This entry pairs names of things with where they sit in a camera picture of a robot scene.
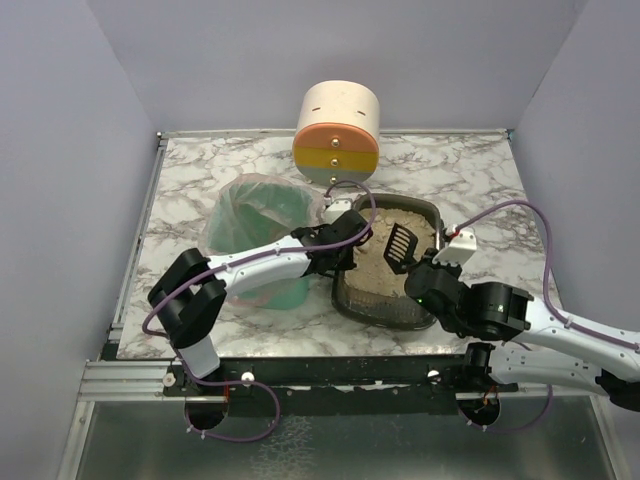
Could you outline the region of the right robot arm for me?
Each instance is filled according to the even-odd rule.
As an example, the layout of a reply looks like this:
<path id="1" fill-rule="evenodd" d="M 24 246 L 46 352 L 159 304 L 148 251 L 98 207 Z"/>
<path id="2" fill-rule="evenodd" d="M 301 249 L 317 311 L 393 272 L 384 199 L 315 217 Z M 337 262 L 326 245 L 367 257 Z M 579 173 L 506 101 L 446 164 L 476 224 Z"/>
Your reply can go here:
<path id="1" fill-rule="evenodd" d="M 448 333 L 471 337 L 473 371 L 496 384 L 570 385 L 639 409 L 639 334 L 556 309 L 501 282 L 466 285 L 429 257 L 407 268 L 406 295 Z"/>

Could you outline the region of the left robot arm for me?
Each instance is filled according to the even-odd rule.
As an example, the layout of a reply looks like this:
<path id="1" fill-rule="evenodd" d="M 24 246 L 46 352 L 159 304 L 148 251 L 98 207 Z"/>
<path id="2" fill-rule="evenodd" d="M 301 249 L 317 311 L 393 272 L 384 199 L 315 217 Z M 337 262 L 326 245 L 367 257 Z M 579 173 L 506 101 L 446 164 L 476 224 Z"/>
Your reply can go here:
<path id="1" fill-rule="evenodd" d="M 227 300 L 274 282 L 344 269 L 352 248 L 366 242 L 371 229 L 371 221 L 349 209 L 330 224 L 300 227 L 236 254 L 206 257 L 191 248 L 149 291 L 149 317 L 159 319 L 193 377 L 204 379 L 221 364 L 210 333 Z"/>

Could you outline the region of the dark litter box tray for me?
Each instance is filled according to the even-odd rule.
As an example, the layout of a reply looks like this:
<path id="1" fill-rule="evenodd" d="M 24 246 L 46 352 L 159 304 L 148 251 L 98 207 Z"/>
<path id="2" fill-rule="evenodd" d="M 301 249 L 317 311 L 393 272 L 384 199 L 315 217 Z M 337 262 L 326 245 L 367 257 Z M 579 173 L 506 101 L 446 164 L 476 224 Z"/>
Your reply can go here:
<path id="1" fill-rule="evenodd" d="M 436 318 L 406 297 L 406 277 L 395 275 L 382 254 L 395 223 L 418 237 L 416 257 L 429 248 L 440 248 L 440 211 L 429 201 L 397 194 L 376 193 L 374 198 L 377 213 L 370 251 L 356 251 L 356 267 L 335 274 L 332 304 L 340 314 L 369 325 L 407 331 L 429 328 Z"/>

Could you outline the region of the black slotted litter scoop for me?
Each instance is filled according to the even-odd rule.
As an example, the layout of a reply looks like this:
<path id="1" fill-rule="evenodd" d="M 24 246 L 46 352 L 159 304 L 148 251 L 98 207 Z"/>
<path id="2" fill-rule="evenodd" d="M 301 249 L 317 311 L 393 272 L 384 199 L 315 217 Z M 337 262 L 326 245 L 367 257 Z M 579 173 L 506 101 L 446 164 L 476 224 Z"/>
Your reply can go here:
<path id="1" fill-rule="evenodd" d="M 416 263 L 414 257 L 417 236 L 408 228 L 395 223 L 391 229 L 383 259 L 395 275 L 406 274 Z"/>

